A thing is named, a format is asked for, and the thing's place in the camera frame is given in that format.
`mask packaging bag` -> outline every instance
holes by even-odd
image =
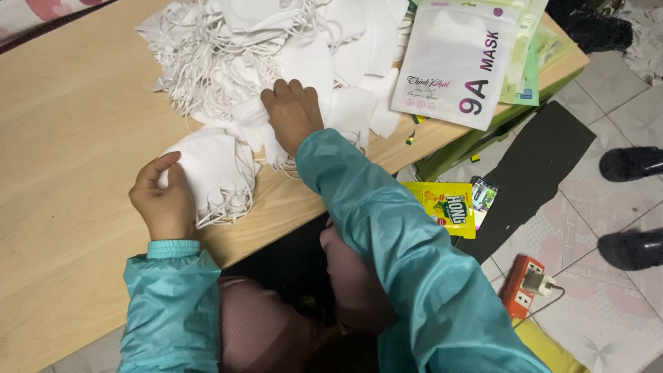
[[[391,110],[488,129],[525,6],[519,1],[421,1]]]

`jacket sleeve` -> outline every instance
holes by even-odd
[[[296,163],[345,243],[375,266],[398,314],[379,337],[381,372],[549,372],[513,331],[477,261],[382,167],[333,129],[307,137]]]
[[[221,270],[200,243],[152,241],[127,260],[121,373],[218,372]]]

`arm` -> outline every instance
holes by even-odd
[[[121,373],[217,372],[221,270],[194,232],[194,206],[179,152],[141,169],[129,191],[150,232],[147,255],[127,260],[127,325],[118,367]],[[156,185],[168,171],[168,188]]]
[[[375,265],[399,315],[380,337],[388,352],[381,354],[381,368],[549,372],[514,333],[476,260],[455,249],[447,231],[382,167],[332,129],[308,136],[296,162],[345,243]],[[402,355],[406,340],[415,361]]]
[[[217,372],[220,273],[197,241],[152,241],[129,258],[118,372]]]

